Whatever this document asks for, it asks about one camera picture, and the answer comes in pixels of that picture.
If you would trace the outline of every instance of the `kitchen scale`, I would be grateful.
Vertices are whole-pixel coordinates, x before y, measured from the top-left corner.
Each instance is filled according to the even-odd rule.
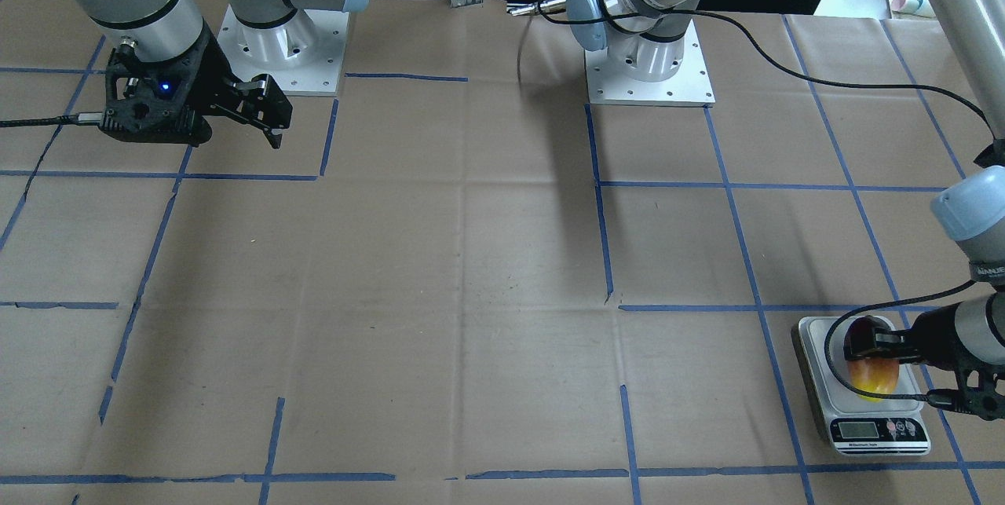
[[[893,327],[889,319],[875,317]],[[836,321],[833,317],[806,317],[792,329],[792,343],[809,393],[817,431],[834,450],[846,456],[925,456],[932,441],[922,420],[922,401],[884,399],[869,401],[849,391],[830,373],[824,360],[824,338]],[[831,340],[834,367],[848,377],[843,338],[854,319],[837,328]],[[915,373],[900,365],[894,393],[919,393]]]

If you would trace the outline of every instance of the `cardboard surface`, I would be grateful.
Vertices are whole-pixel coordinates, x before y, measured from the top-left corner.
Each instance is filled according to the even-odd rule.
[[[737,18],[812,74],[970,95],[938,25]],[[709,111],[586,107],[568,29],[500,1],[374,0],[278,152],[4,129],[0,502],[1000,500],[997,424],[840,458],[788,337],[966,279],[927,201],[986,131],[696,26]],[[0,0],[2,118],[97,110],[110,49]]]

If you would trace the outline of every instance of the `digital scale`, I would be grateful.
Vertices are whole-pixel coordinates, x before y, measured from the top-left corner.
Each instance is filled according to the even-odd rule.
[[[883,317],[875,317],[893,327]],[[803,372],[810,407],[820,436],[834,450],[846,456],[925,456],[932,451],[932,441],[922,420],[922,401],[883,399],[869,401],[841,385],[824,360],[824,338],[836,321],[833,317],[806,317],[792,329],[792,343]],[[843,339],[854,319],[837,328],[830,351],[834,368],[848,377]],[[894,393],[919,393],[915,373],[908,364],[900,366]]]

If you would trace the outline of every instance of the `black cable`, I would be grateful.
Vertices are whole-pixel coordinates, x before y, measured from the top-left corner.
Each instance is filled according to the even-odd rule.
[[[834,337],[834,332],[837,330],[837,327],[841,326],[841,324],[844,323],[844,321],[850,319],[851,317],[860,315],[862,313],[871,312],[871,311],[879,311],[879,310],[882,310],[882,309],[891,309],[893,307],[902,307],[903,305],[915,305],[915,304],[918,304],[918,303],[927,303],[929,301],[935,301],[937,299],[943,299],[943,298],[949,297],[951,295],[956,295],[957,293],[960,293],[962,291],[966,291],[971,286],[973,286],[973,284],[974,284],[973,281],[968,281],[967,283],[965,283],[963,285],[954,287],[953,289],[944,291],[942,293],[936,293],[934,295],[926,295],[926,297],[916,297],[914,299],[904,299],[903,301],[891,301],[889,303],[879,303],[879,304],[876,304],[876,305],[868,305],[866,307],[860,307],[858,309],[854,309],[854,311],[847,312],[844,315],[840,316],[839,319],[837,319],[836,321],[834,321],[834,323],[832,325],[830,325],[830,328],[827,330],[827,336],[825,336],[824,340],[823,340],[823,356],[824,356],[824,359],[827,361],[827,368],[830,370],[830,373],[832,373],[832,375],[834,376],[834,378],[836,378],[837,381],[841,385],[844,385],[845,387],[847,387],[848,390],[850,390],[850,391],[852,391],[854,393],[857,393],[859,395],[862,395],[864,397],[873,397],[873,398],[876,398],[876,399],[913,399],[913,400],[916,400],[916,401],[927,402],[929,400],[929,396],[926,395],[926,394],[924,394],[924,393],[915,393],[915,394],[903,394],[903,393],[872,393],[870,391],[865,391],[863,389],[859,389],[858,387],[855,387],[847,379],[844,379],[843,377],[841,377],[841,375],[839,373],[837,373],[837,369],[834,367],[834,358],[831,357],[831,354],[830,354],[830,342],[831,342],[831,340]]]
[[[0,121],[0,128],[15,128],[21,126],[56,126],[60,124],[75,124],[76,115],[52,117],[51,119],[29,119],[20,121]]]
[[[545,19],[548,20],[549,22],[551,22],[552,24],[562,24],[562,25],[567,25],[567,26],[568,25],[576,26],[576,25],[584,25],[584,24],[599,24],[600,22],[614,22],[615,20],[621,20],[622,18],[635,18],[637,16],[641,16],[638,13],[631,13],[631,14],[619,14],[619,15],[616,15],[616,16],[596,18],[596,19],[592,19],[592,20],[558,20],[556,18],[552,18],[549,15],[550,14],[560,14],[562,11],[550,12],[550,13],[543,12],[542,8],[541,8],[541,3],[543,1],[541,1],[541,0],[539,0],[537,2],[538,11],[541,12],[541,15],[544,16]],[[671,10],[664,10],[664,11],[662,11],[662,14],[663,15],[669,15],[669,14],[687,14],[687,15],[692,15],[692,16],[705,16],[707,18],[714,18],[715,20],[722,20],[723,22],[727,22],[729,24],[732,24],[732,25],[736,26],[741,32],[743,32],[743,34],[745,36],[747,36],[747,39],[750,40],[751,45],[754,46],[754,49],[757,50],[757,52],[761,54],[761,57],[764,57],[765,60],[767,60],[769,63],[771,63],[777,69],[780,69],[783,72],[786,72],[786,73],[788,73],[788,74],[790,74],[790,75],[792,75],[794,77],[797,77],[797,78],[800,78],[800,79],[804,79],[805,81],[815,82],[815,83],[818,83],[818,85],[823,85],[823,86],[828,86],[828,87],[837,87],[837,88],[841,88],[841,89],[917,90],[917,91],[928,91],[928,92],[931,92],[931,93],[938,93],[938,94],[943,95],[945,97],[949,97],[952,100],[956,101],[957,103],[959,103],[959,104],[963,105],[964,107],[970,109],[970,111],[972,111],[975,115],[977,115],[978,117],[980,117],[981,121],[983,121],[984,124],[987,125],[988,130],[991,130],[991,123],[988,121],[987,116],[984,115],[984,111],[982,111],[980,107],[978,107],[977,105],[971,103],[966,98],[963,98],[963,97],[959,96],[958,94],[953,93],[952,91],[949,91],[948,89],[943,89],[941,87],[934,87],[934,86],[931,86],[931,85],[917,85],[917,83],[857,83],[857,82],[840,82],[840,81],[832,81],[832,80],[822,79],[822,78],[819,78],[819,77],[814,77],[812,75],[807,75],[807,74],[801,73],[799,71],[796,71],[794,69],[790,69],[789,67],[786,67],[786,65],[783,65],[783,64],[779,63],[778,60],[776,60],[774,57],[772,57],[770,54],[768,54],[768,51],[765,51],[764,48],[761,47],[761,44],[758,43],[757,39],[754,37],[754,34],[752,34],[751,31],[747,29],[747,26],[744,26],[743,24],[741,24],[737,20],[734,20],[733,18],[730,18],[729,16],[726,16],[726,15],[723,15],[723,14],[717,14],[715,12],[708,12],[708,11],[705,11],[705,10],[673,10],[673,9],[671,9]]]

